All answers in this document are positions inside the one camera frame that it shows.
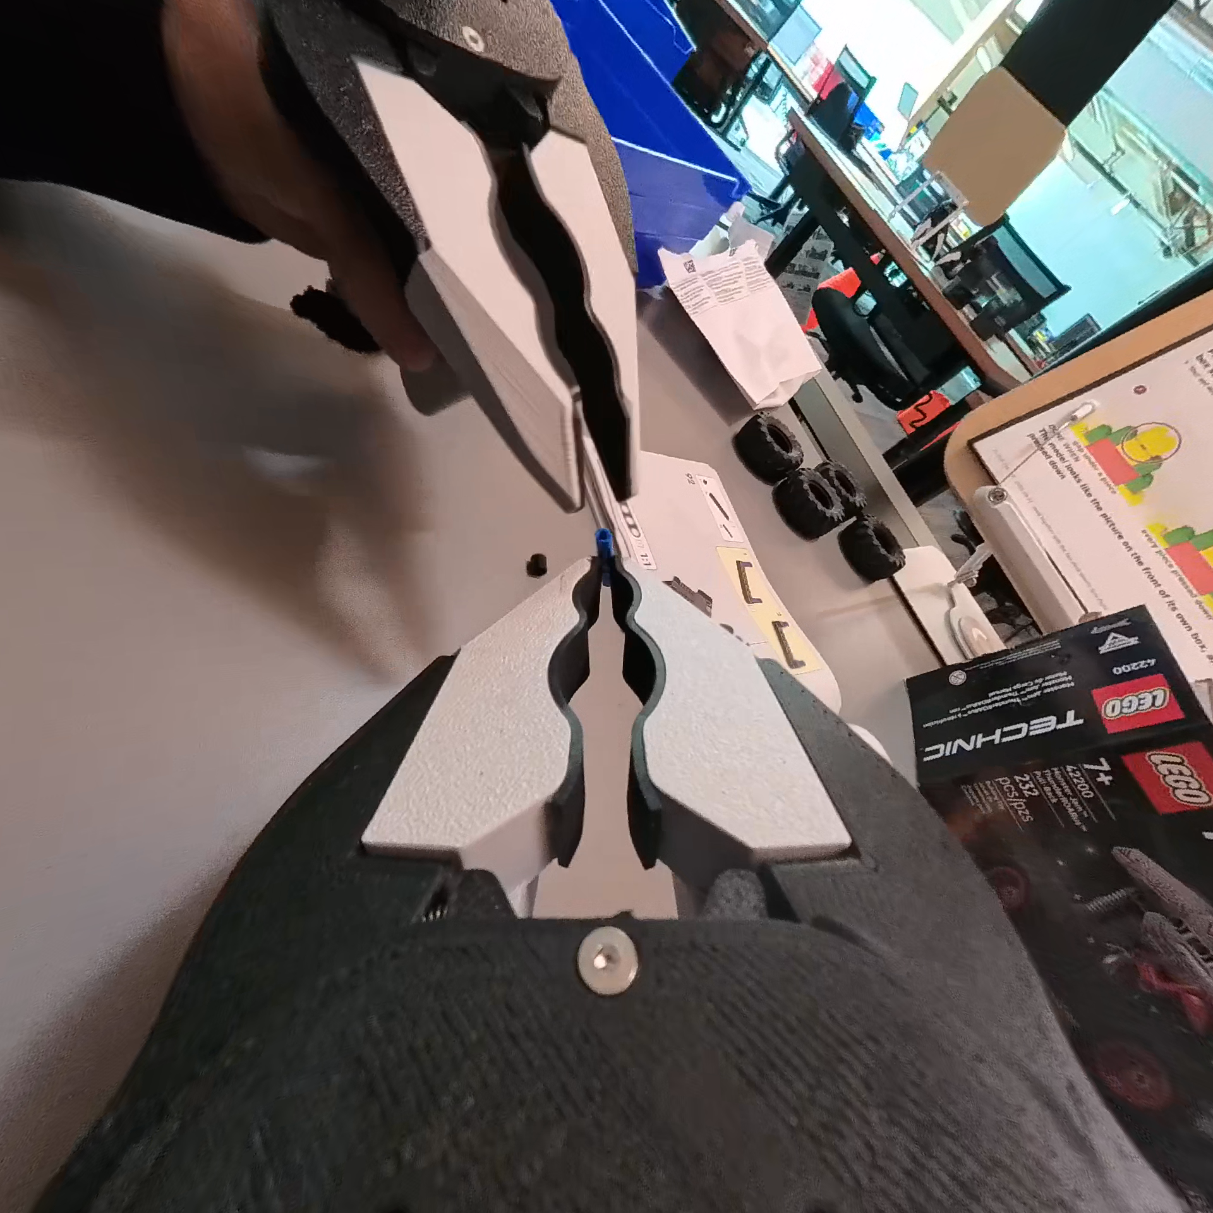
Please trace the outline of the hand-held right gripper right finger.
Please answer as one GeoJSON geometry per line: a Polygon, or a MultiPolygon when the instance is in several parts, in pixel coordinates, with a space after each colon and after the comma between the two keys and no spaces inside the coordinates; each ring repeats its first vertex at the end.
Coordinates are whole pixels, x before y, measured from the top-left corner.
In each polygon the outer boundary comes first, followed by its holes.
{"type": "Polygon", "coordinates": [[[633,562],[612,570],[622,676],[638,703],[628,828],[645,869],[761,869],[852,837],[776,686],[803,688],[633,562]]]}

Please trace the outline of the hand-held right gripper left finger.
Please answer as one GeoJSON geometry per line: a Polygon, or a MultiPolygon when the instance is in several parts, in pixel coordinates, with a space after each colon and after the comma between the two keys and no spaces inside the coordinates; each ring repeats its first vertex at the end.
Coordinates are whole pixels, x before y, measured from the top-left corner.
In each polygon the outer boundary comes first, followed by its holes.
{"type": "Polygon", "coordinates": [[[576,561],[465,643],[362,834],[373,854],[566,869],[585,811],[583,731],[600,570],[576,561]]]}

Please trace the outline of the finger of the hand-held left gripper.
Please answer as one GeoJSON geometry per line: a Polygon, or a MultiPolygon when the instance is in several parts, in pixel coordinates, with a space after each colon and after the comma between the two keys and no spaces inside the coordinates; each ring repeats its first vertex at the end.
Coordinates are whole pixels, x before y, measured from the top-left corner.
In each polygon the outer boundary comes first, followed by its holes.
{"type": "Polygon", "coordinates": [[[635,494],[638,324],[632,271],[589,151],[547,131],[526,156],[539,199],[554,340],[580,396],[580,423],[618,502],[635,494]]]}
{"type": "Polygon", "coordinates": [[[482,144],[415,81],[366,59],[356,70],[415,215],[405,298],[447,366],[412,376],[409,400],[438,410],[470,396],[556,506],[579,512],[580,403],[541,330],[482,144]]]}

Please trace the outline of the person's left forearm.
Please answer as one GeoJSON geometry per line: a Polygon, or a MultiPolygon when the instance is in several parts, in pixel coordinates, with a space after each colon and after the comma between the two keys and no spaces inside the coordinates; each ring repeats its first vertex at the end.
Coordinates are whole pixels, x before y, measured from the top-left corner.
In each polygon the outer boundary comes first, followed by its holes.
{"type": "Polygon", "coordinates": [[[173,97],[159,2],[1,3],[1,177],[257,246],[173,97]]]}

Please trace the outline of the grey desk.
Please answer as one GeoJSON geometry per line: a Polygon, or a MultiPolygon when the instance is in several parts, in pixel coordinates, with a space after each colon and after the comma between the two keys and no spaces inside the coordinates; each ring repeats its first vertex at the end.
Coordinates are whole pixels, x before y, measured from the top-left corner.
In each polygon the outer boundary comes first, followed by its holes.
{"type": "Polygon", "coordinates": [[[776,686],[852,847],[642,866],[607,590],[570,864],[363,848],[595,519],[237,252],[2,186],[2,1211],[1185,1211],[899,774],[919,630],[648,335],[642,445],[712,466],[843,711],[898,715],[886,764],[776,686]]]}

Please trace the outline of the long wooden office desk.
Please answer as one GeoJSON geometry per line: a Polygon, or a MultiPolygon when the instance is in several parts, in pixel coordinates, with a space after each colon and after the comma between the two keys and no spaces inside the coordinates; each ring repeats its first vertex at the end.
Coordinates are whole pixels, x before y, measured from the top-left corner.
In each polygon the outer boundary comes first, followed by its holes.
{"type": "Polygon", "coordinates": [[[968,368],[988,394],[1008,393],[1040,373],[1010,337],[980,338],[968,318],[944,297],[938,275],[914,251],[904,225],[879,209],[873,185],[820,130],[796,110],[789,113],[797,157],[787,170],[794,197],[804,209],[787,229],[767,266],[773,276],[814,229],[832,242],[836,258],[858,275],[883,324],[894,334],[892,360],[918,387],[941,387],[968,368]]]}

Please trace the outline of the person's left hand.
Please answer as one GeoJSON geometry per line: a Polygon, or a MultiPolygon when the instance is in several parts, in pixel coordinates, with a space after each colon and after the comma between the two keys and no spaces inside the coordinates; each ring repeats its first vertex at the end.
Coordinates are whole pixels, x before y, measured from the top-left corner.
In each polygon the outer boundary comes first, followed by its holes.
{"type": "Polygon", "coordinates": [[[344,304],[402,371],[436,350],[409,312],[385,248],[277,111],[261,80],[253,3],[166,2],[161,36],[189,136],[231,210],[324,262],[344,304]]]}

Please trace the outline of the blue storage bin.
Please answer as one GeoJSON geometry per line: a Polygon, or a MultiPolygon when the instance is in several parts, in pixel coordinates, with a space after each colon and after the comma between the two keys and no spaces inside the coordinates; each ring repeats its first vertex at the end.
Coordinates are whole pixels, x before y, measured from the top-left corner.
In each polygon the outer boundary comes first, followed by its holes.
{"type": "Polygon", "coordinates": [[[691,39],[666,3],[553,2],[628,186],[642,291],[659,251],[688,252],[750,186],[675,93],[691,39]]]}

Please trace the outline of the instruction booklet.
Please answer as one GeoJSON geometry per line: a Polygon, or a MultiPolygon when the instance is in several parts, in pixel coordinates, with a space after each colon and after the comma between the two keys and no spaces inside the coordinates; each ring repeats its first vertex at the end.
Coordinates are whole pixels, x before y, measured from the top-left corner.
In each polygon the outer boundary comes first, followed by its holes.
{"type": "Polygon", "coordinates": [[[605,502],[596,509],[599,527],[612,531],[616,554],[840,713],[836,677],[766,577],[715,471],[641,452],[635,472],[636,494],[628,502],[616,502],[605,488],[605,502]]]}

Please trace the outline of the white paper bag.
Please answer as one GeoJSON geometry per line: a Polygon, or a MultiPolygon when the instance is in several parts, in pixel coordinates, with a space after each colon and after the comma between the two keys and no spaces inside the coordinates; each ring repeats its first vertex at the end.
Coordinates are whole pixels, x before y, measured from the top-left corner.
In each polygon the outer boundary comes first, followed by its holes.
{"type": "Polygon", "coordinates": [[[754,412],[823,371],[754,241],[705,256],[658,252],[664,281],[754,412]]]}

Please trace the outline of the black toy tyre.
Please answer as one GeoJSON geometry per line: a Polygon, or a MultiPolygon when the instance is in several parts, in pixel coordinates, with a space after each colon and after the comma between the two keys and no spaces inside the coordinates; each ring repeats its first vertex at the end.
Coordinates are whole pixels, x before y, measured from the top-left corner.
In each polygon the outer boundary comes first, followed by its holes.
{"type": "Polygon", "coordinates": [[[771,502],[780,521],[800,539],[816,541],[846,521],[839,494],[814,469],[797,469],[773,486],[771,502]]]}
{"type": "Polygon", "coordinates": [[[814,471],[829,485],[839,502],[842,518],[849,521],[860,516],[868,509],[868,496],[855,475],[842,463],[825,460],[814,471]]]}
{"type": "Polygon", "coordinates": [[[905,554],[894,532],[866,512],[856,514],[837,535],[845,564],[865,583],[892,580],[905,568],[905,554]]]}
{"type": "Polygon", "coordinates": [[[731,445],[750,476],[770,488],[797,472],[804,462],[796,435],[770,412],[756,413],[744,422],[734,432],[731,445]]]}

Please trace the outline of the black office chair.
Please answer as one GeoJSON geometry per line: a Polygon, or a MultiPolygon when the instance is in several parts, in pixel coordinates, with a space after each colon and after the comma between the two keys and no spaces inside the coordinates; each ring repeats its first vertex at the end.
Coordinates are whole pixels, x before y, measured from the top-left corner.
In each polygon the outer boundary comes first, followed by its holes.
{"type": "Polygon", "coordinates": [[[866,389],[875,402],[901,412],[948,384],[961,370],[952,361],[906,376],[876,340],[868,320],[855,312],[852,299],[835,288],[820,285],[810,299],[810,311],[823,343],[826,371],[852,390],[856,403],[866,389]]]}

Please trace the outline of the black toy box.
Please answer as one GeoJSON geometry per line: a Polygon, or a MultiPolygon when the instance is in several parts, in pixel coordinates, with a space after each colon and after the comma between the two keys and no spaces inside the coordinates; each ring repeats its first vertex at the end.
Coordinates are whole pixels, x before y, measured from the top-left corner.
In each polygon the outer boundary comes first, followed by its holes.
{"type": "Polygon", "coordinates": [[[1210,719],[1142,606],[905,683],[921,794],[1095,1084],[1210,1202],[1210,719]]]}

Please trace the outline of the white board stand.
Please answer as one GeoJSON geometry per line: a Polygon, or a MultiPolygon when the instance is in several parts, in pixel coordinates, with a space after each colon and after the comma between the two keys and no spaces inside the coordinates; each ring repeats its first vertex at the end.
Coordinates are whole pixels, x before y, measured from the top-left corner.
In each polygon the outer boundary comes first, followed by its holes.
{"type": "Polygon", "coordinates": [[[906,550],[904,567],[889,580],[942,666],[991,656],[1006,649],[974,596],[983,568],[997,564],[1030,621],[1053,633],[1093,621],[1090,610],[1011,504],[1004,486],[978,489],[968,511],[980,542],[954,568],[934,547],[906,550]]]}

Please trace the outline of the beige pillar with black band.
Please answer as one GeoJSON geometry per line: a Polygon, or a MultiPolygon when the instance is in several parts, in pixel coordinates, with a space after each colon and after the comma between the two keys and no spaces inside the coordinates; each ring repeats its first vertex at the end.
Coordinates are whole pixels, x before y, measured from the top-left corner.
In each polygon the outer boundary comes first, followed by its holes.
{"type": "Polygon", "coordinates": [[[1054,160],[1075,118],[1172,2],[1042,3],[1003,59],[945,118],[921,164],[980,228],[1054,160]]]}

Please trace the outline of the wooden instruction board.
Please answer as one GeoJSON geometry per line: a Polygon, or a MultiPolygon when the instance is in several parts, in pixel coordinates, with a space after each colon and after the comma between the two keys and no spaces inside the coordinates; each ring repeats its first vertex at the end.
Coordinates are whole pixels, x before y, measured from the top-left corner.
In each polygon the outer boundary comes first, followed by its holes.
{"type": "Polygon", "coordinates": [[[1007,489],[1093,623],[1142,606],[1182,673],[1210,680],[1210,291],[980,406],[944,466],[967,514],[1007,489]]]}

